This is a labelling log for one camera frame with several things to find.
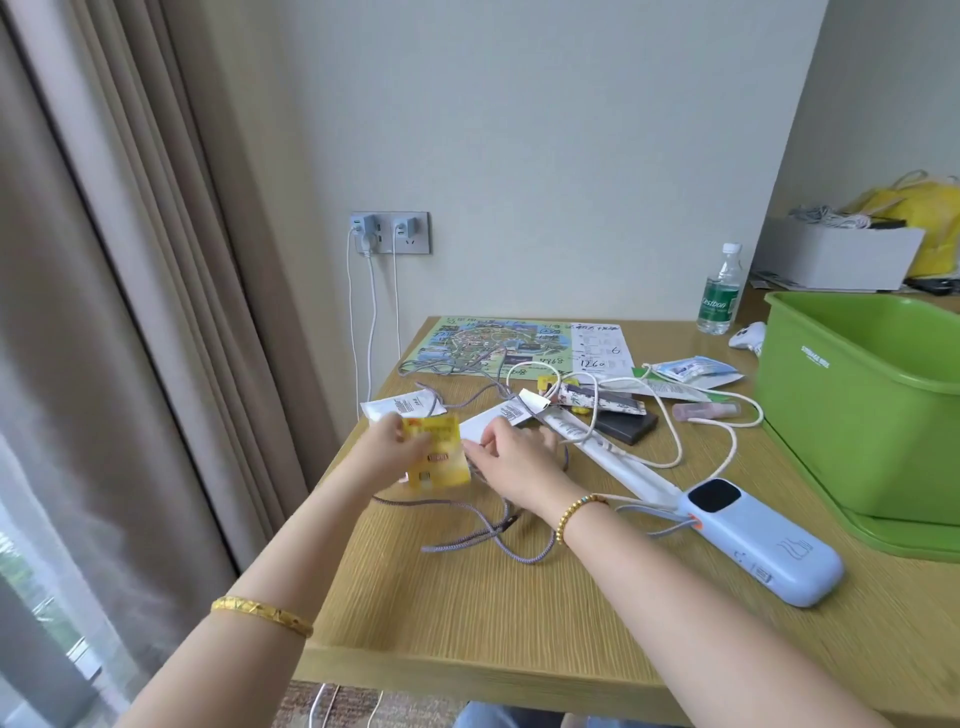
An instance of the white mouse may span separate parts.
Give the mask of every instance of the white mouse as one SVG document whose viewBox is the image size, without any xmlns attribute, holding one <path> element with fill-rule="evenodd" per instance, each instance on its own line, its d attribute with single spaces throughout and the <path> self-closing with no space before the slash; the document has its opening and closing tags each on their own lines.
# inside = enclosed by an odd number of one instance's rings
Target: white mouse
<svg viewBox="0 0 960 728">
<path fill-rule="evenodd" d="M 763 351 L 763 339 L 767 335 L 767 325 L 762 321 L 750 324 L 730 337 L 731 349 L 749 349 L 760 356 Z"/>
</svg>

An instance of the plastic water bottle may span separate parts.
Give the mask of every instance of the plastic water bottle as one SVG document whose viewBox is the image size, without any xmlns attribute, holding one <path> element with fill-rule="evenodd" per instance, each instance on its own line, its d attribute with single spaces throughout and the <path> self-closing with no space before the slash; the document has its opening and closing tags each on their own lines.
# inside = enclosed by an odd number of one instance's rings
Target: plastic water bottle
<svg viewBox="0 0 960 728">
<path fill-rule="evenodd" d="M 707 278 L 697 317 L 697 328 L 703 333 L 727 333 L 730 328 L 745 278 L 740 265 L 740 247 L 739 243 L 724 243 L 720 272 Z"/>
</svg>

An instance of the gray cord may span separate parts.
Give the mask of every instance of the gray cord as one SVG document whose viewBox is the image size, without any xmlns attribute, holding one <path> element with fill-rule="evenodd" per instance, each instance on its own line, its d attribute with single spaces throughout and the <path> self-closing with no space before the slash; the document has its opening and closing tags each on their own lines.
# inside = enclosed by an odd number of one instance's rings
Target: gray cord
<svg viewBox="0 0 960 728">
<path fill-rule="evenodd" d="M 477 518 L 483 522 L 485 528 L 481 530 L 474 531 L 468 536 L 463 536 L 455 541 L 451 541 L 448 544 L 438 544 L 436 546 L 421 546 L 420 551 L 423 553 L 446 553 L 448 551 L 457 551 L 461 548 L 469 548 L 471 546 L 477 546 L 482 544 L 485 541 L 493 539 L 494 542 L 500 546 L 504 553 L 506 553 L 510 558 L 518 561 L 521 564 L 536 564 L 546 558 L 546 555 L 550 553 L 550 549 L 553 548 L 553 545 L 557 543 L 557 534 L 552 530 L 550 531 L 550 541 L 546 545 L 546 548 L 541 551 L 537 556 L 532 558 L 527 558 L 525 556 L 520 556 L 518 553 L 513 551 L 509 546 L 503 543 L 500 539 L 500 536 L 503 532 L 514 524 L 516 519 L 519 517 L 523 511 L 518 511 L 515 514 L 511 514 L 511 504 L 510 501 L 503 498 L 503 518 L 497 523 L 490 523 L 483 511 L 477 508 L 475 505 L 466 503 L 462 500 L 448 500 L 445 498 L 423 498 L 421 500 L 387 500 L 386 498 L 374 496 L 373 500 L 384 505 L 398 505 L 398 506 L 417 506 L 417 505 L 452 505 L 454 508 L 464 508 L 471 511 L 476 515 Z"/>
<path fill-rule="evenodd" d="M 404 376 L 404 377 L 414 374 L 416 372 L 423 372 L 427 370 L 439 376 L 453 376 L 458 374 L 475 373 L 475 374 L 480 374 L 482 376 L 485 376 L 487 379 L 490 380 L 489 384 L 486 384 L 485 386 L 481 387 L 468 400 L 459 402 L 457 404 L 446 404 L 443 400 L 443 397 L 436 389 L 434 389 L 433 387 L 427 384 L 424 384 L 421 381 L 417 381 L 417 385 L 420 388 L 427 390 L 428 392 L 430 392 L 430 394 L 433 395 L 433 403 L 430 405 L 430 410 L 427 413 L 427 417 L 430 417 L 433 414 L 438 404 L 442 404 L 447 409 L 459 409 L 461 407 L 466 407 L 468 404 L 473 403 L 478 397 L 480 397 L 480 395 L 482 395 L 488 389 L 492 389 L 495 387 L 496 393 L 497 395 L 499 395 L 501 399 L 516 400 L 523 406 L 523 408 L 527 411 L 527 413 L 531 417 L 536 419 L 541 424 L 545 425 L 545 422 L 543 421 L 543 418 L 540 416 L 540 414 L 530 409 L 530 407 L 523 400 L 523 398 L 518 397 L 513 392 L 513 390 L 511 390 L 506 384 L 504 384 L 501 381 L 501 378 L 503 375 L 503 364 L 504 364 L 504 361 L 506 361 L 506 357 L 500 360 L 500 364 L 496 369 L 496 378 L 490 376 L 489 374 L 487 374 L 487 372 L 484 371 L 482 366 L 484 360 L 490 358 L 496 352 L 500 352 L 500 351 L 503 351 L 506 353 L 506 350 L 503 347 L 497 347 L 495 349 L 491 349 L 489 352 L 484 352 L 480 354 L 475 359 L 473 359 L 473 361 L 470 361 L 468 364 L 465 364 L 462 367 L 458 367 L 457 363 L 453 361 L 453 359 L 450 357 L 448 357 L 446 360 L 426 361 L 426 362 L 417 361 L 416 359 L 407 359 L 406 361 L 400 362 L 400 364 L 396 368 L 396 373 L 399 376 Z M 442 371 L 438 367 L 446 367 L 448 368 L 448 370 Z M 564 471 L 566 471 L 566 469 L 569 467 L 569 464 L 570 464 L 570 451 L 569 449 L 567 449 L 566 446 L 564 446 Z M 477 477 L 478 479 L 480 479 L 485 483 L 487 482 L 486 480 L 483 479 L 483 476 L 478 471 L 476 471 L 473 467 L 471 467 L 470 470 L 475 477 Z M 375 500 L 378 503 L 382 503 L 383 505 L 396 505 L 396 506 L 451 505 L 454 508 L 464 508 L 466 510 L 471 511 L 484 524 L 484 528 L 478 529 L 467 536 L 462 536 L 447 544 L 437 544 L 435 546 L 421 546 L 420 551 L 423 553 L 447 553 L 449 551 L 460 550 L 461 548 L 470 548 L 471 546 L 477 546 L 478 544 L 483 544 L 484 542 L 492 539 L 503 550 L 504 553 L 506 553 L 515 561 L 518 561 L 520 564 L 537 564 L 546 558 L 546 555 L 550 553 L 550 549 L 553 548 L 554 544 L 557 543 L 557 534 L 555 531 L 553 531 L 553 529 L 551 529 L 550 541 L 546 545 L 546 548 L 537 556 L 534 556 L 532 558 L 520 556 L 519 554 L 514 552 L 512 549 L 510 549 L 509 546 L 504 544 L 500 536 L 503 534 L 504 531 L 507 530 L 507 528 L 513 525 L 514 522 L 516 522 L 516 519 L 519 518 L 519 516 L 523 513 L 523 511 L 520 510 L 520 511 L 517 511 L 515 514 L 512 514 L 511 513 L 512 504 L 510 503 L 510 501 L 508 501 L 505 498 L 502 499 L 503 500 L 503 518 L 497 523 L 491 523 L 490 520 L 483 514 L 483 512 L 480 511 L 479 508 L 477 508 L 476 506 L 470 503 L 464 502 L 462 500 L 450 500 L 446 498 L 422 498 L 420 500 L 387 500 L 386 498 L 382 498 L 378 496 L 374 496 L 373 500 Z M 648 513 L 654 516 L 667 518 L 670 521 L 679 520 L 679 518 L 677 517 L 677 514 L 673 514 L 670 511 L 663 511 L 658 508 L 651 508 L 651 507 L 642 506 L 639 504 L 622 505 L 616 509 L 616 511 L 621 511 L 621 510 L 642 511 L 644 513 Z M 683 522 L 680 522 L 677 525 L 670 526 L 669 528 L 665 528 L 662 531 L 655 531 L 653 533 L 648 533 L 647 535 L 650 536 L 650 538 L 654 538 L 654 539 L 662 538 L 663 536 L 673 533 L 674 531 L 680 530 L 681 528 L 687 528 L 693 525 L 693 523 L 695 523 L 693 519 L 684 520 Z"/>
</svg>

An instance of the power outlet panel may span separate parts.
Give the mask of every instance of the power outlet panel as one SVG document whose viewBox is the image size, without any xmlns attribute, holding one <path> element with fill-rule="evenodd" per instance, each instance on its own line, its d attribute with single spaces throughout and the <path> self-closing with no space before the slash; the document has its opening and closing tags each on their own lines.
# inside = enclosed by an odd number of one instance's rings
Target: power outlet panel
<svg viewBox="0 0 960 728">
<path fill-rule="evenodd" d="M 430 213 L 429 212 L 370 212 L 358 211 L 350 214 L 350 220 L 363 215 L 372 215 L 376 220 L 376 243 L 373 245 L 375 254 L 391 255 L 394 243 L 394 220 L 397 218 L 413 218 L 417 226 L 413 234 L 407 239 L 398 238 L 396 241 L 397 255 L 430 255 Z M 357 253 L 361 253 L 360 239 L 353 236 L 353 246 Z"/>
</svg>

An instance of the beige curtain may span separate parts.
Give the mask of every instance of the beige curtain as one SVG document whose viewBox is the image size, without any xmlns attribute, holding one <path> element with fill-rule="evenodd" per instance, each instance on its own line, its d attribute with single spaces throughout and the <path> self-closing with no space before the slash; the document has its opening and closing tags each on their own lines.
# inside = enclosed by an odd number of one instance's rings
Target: beige curtain
<svg viewBox="0 0 960 728">
<path fill-rule="evenodd" d="M 203 118 L 216 76 L 181 65 L 201 30 L 0 7 L 0 499 L 150 674 L 336 444 L 243 149 Z"/>
</svg>

